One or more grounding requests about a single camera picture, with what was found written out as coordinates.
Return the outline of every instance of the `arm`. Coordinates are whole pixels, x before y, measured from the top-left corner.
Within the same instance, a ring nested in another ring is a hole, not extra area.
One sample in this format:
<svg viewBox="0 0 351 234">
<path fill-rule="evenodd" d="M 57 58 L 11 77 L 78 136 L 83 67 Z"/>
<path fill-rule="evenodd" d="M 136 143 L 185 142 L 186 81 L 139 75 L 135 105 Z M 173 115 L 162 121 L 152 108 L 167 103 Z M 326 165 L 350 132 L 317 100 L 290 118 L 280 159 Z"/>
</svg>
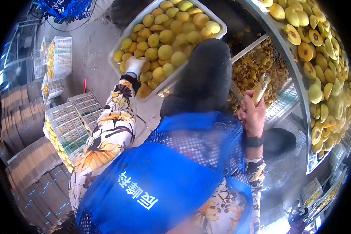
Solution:
<svg viewBox="0 0 351 234">
<path fill-rule="evenodd" d="M 238 111 L 238 119 L 243 122 L 243 126 L 247 137 L 262 137 L 266 106 L 263 98 L 257 106 L 251 99 L 254 90 L 247 91 L 244 100 L 241 102 L 241 108 Z M 251 184 L 251 192 L 253 196 L 253 212 L 251 222 L 253 224 L 253 232 L 258 232 L 260 228 L 260 197 L 264 181 L 265 161 L 263 160 L 263 145 L 257 148 L 246 148 L 246 173 L 248 181 Z"/>
<path fill-rule="evenodd" d="M 110 93 L 94 132 L 75 160 L 69 182 L 70 202 L 75 213 L 92 182 L 121 152 L 130 148 L 134 141 L 134 96 L 140 87 L 137 77 L 143 64 L 143 60 L 135 57 L 127 60 L 126 74 Z"/>
</svg>

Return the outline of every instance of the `white plastic crate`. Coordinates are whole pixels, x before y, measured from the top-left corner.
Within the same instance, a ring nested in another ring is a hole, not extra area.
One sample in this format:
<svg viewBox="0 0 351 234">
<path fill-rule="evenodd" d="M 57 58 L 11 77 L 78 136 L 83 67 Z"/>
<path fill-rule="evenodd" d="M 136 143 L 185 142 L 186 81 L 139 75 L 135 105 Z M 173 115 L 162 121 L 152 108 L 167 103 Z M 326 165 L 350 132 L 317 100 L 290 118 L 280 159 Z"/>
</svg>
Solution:
<svg viewBox="0 0 351 234">
<path fill-rule="evenodd" d="M 47 110 L 47 117 L 56 137 L 74 164 L 78 153 L 84 148 L 89 135 L 71 102 Z"/>
<path fill-rule="evenodd" d="M 98 103 L 98 100 L 94 97 L 91 92 L 80 94 L 74 97 L 68 98 L 79 118 L 82 120 L 85 127 L 89 130 L 91 135 L 98 124 L 98 119 L 103 112 L 103 108 Z"/>
<path fill-rule="evenodd" d="M 51 81 L 64 79 L 73 70 L 71 59 L 71 37 L 55 37 L 51 44 L 53 42 L 55 43 L 53 57 L 54 75 L 53 77 L 50 77 Z"/>
<path fill-rule="evenodd" d="M 40 58 L 42 59 L 42 62 L 44 65 L 47 65 L 48 62 L 48 47 L 51 44 L 52 40 L 55 37 L 53 36 L 47 36 L 43 37 L 42 44 L 40 45 Z"/>
<path fill-rule="evenodd" d="M 46 65 L 42 63 L 42 59 L 40 57 L 34 58 L 34 76 L 35 79 L 41 79 L 44 77 L 44 74 L 47 71 Z"/>
<path fill-rule="evenodd" d="M 122 72 L 120 70 L 120 65 L 118 63 L 116 63 L 113 60 L 113 53 L 117 50 L 121 48 L 121 42 L 123 39 L 130 37 L 131 33 L 132 33 L 132 29 L 134 28 L 135 25 L 137 24 L 141 24 L 143 21 L 143 18 L 148 15 L 151 14 L 151 12 L 156 9 L 157 7 L 160 6 L 160 3 L 162 3 L 165 0 L 154 0 L 153 2 L 151 2 L 143 11 L 141 11 L 139 13 L 139 15 L 133 20 L 131 21 L 131 23 L 126 27 L 126 29 L 123 31 L 122 36 L 118 39 L 118 41 L 116 42 L 115 46 L 113 47 L 112 51 L 110 52 L 110 54 L 108 55 L 108 62 L 110 63 L 110 65 L 113 67 L 113 69 L 115 70 L 115 72 L 117 73 L 117 75 L 119 77 L 122 76 Z M 228 28 L 226 26 L 226 24 L 218 17 L 216 16 L 215 13 L 213 13 L 208 7 L 206 7 L 205 5 L 203 5 L 201 2 L 199 2 L 198 0 L 189 0 L 194 7 L 197 7 L 199 9 L 201 9 L 207 16 L 209 16 L 209 18 L 211 19 L 211 21 L 215 21 L 217 22 L 220 27 L 221 27 L 221 31 L 215 36 L 216 39 L 221 39 L 228 31 Z M 180 71 L 186 66 L 187 62 L 185 62 L 182 66 L 180 66 L 179 68 L 177 68 L 172 75 L 170 75 L 168 78 L 166 78 L 155 90 L 153 90 L 145 99 L 140 99 L 137 97 L 137 100 L 139 100 L 140 102 L 146 102 L 148 101 L 150 98 L 156 96 L 159 93 L 163 93 L 166 90 L 168 90 L 170 87 L 172 87 L 178 80 L 178 74 L 180 73 Z"/>
<path fill-rule="evenodd" d="M 60 96 L 64 91 L 64 86 L 62 80 L 50 81 L 47 77 L 47 74 L 44 75 L 42 83 L 42 97 L 44 105 L 49 105 L 53 102 L 58 96 Z"/>
</svg>

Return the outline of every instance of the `white glove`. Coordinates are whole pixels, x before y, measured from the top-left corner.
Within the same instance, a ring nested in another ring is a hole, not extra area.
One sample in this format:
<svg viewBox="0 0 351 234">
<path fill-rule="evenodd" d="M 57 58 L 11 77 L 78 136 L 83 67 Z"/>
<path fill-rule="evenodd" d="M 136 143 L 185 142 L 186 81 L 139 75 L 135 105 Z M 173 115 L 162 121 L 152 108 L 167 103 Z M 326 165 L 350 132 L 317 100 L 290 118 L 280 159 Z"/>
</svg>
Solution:
<svg viewBox="0 0 351 234">
<path fill-rule="evenodd" d="M 137 59 L 135 56 L 131 56 L 125 63 L 126 73 L 133 73 L 136 75 L 138 79 L 144 64 L 146 63 L 145 60 Z"/>
</svg>

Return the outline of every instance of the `sleeve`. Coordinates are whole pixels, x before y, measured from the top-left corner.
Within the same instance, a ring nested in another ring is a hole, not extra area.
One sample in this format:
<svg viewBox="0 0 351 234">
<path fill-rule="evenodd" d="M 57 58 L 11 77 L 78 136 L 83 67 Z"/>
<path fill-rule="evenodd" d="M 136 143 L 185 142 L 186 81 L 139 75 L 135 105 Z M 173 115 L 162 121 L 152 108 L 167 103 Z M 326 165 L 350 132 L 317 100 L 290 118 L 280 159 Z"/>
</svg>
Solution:
<svg viewBox="0 0 351 234">
<path fill-rule="evenodd" d="M 249 160 L 246 158 L 246 173 L 248 175 L 248 182 L 251 185 L 251 192 L 253 197 L 253 211 L 251 218 L 250 233 L 258 233 L 260 229 L 260 197 L 264 181 L 265 161 L 263 158 Z"/>
<path fill-rule="evenodd" d="M 82 152 L 77 156 L 69 182 L 69 196 L 76 214 L 79 202 L 89 186 L 126 148 L 136 134 L 135 93 L 140 83 L 124 75 L 110 93 L 98 124 Z"/>
</svg>

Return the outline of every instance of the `hand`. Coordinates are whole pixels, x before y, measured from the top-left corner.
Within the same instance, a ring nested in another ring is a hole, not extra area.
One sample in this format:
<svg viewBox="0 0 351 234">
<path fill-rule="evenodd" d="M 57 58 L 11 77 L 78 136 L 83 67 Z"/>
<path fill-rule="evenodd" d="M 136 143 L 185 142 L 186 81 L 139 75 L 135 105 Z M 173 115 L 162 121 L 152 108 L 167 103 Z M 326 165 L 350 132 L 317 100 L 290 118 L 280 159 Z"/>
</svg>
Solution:
<svg viewBox="0 0 351 234">
<path fill-rule="evenodd" d="M 134 73 L 138 79 L 145 63 L 145 60 L 137 59 L 135 56 L 131 56 L 125 63 L 125 73 Z"/>
<path fill-rule="evenodd" d="M 243 127 L 248 137 L 260 138 L 264 130 L 267 108 L 263 98 L 260 99 L 255 107 L 251 99 L 254 93 L 254 90 L 246 91 L 244 100 L 241 102 L 241 108 L 238 111 L 238 119 L 243 122 Z"/>
</svg>

